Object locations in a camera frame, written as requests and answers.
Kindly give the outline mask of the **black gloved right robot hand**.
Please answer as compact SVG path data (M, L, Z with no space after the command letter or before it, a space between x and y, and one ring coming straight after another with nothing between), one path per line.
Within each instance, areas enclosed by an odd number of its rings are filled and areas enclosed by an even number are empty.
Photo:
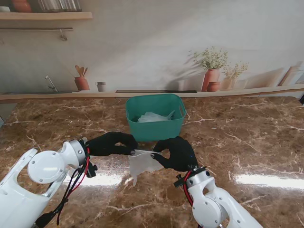
M169 158L165 158L159 154L159 152L166 149L170 152ZM154 153L151 154L151 157L166 169L186 172L190 168L198 166L192 146L187 140L179 136L158 141L153 151Z

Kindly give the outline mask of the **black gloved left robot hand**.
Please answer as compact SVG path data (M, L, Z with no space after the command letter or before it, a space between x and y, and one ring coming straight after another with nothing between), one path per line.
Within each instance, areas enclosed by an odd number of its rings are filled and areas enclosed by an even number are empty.
M86 143L92 156L133 155L138 143L131 134L108 132Z

